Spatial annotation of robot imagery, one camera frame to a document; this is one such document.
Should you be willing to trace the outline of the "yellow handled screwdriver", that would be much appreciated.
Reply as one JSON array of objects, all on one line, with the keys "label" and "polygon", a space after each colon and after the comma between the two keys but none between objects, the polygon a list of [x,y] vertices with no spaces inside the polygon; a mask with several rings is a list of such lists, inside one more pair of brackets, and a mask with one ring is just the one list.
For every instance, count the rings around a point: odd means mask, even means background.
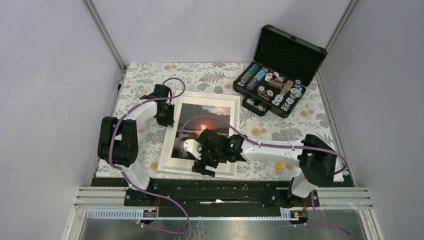
[{"label": "yellow handled screwdriver", "polygon": [[280,170],[280,169],[282,169],[282,168],[283,168],[283,166],[284,166],[284,163],[283,163],[283,162],[279,162],[279,163],[275,166],[275,168],[276,168],[277,170]]}]

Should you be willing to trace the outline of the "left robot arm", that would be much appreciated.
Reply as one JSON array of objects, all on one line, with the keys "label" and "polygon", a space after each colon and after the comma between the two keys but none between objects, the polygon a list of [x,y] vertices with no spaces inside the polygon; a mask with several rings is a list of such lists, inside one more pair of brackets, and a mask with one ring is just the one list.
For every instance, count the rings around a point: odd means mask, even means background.
[{"label": "left robot arm", "polygon": [[160,126],[174,125],[172,91],[163,84],[156,84],[153,93],[144,95],[127,112],[118,117],[106,116],[101,121],[97,156],[118,170],[136,190],[136,199],[144,206],[152,204],[155,192],[149,188],[150,176],[137,162],[139,155],[138,125],[155,118]]}]

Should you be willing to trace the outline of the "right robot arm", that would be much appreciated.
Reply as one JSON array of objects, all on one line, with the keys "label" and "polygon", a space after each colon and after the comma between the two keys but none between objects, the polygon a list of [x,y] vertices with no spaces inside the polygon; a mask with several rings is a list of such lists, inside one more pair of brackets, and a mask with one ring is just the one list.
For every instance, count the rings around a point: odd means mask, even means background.
[{"label": "right robot arm", "polygon": [[300,168],[287,191],[287,201],[301,205],[310,192],[331,187],[336,175],[336,152],[313,134],[303,140],[270,141],[251,139],[243,134],[230,137],[205,129],[197,139],[187,139],[182,149],[194,158],[192,171],[215,177],[213,171],[220,162],[271,161]]}]

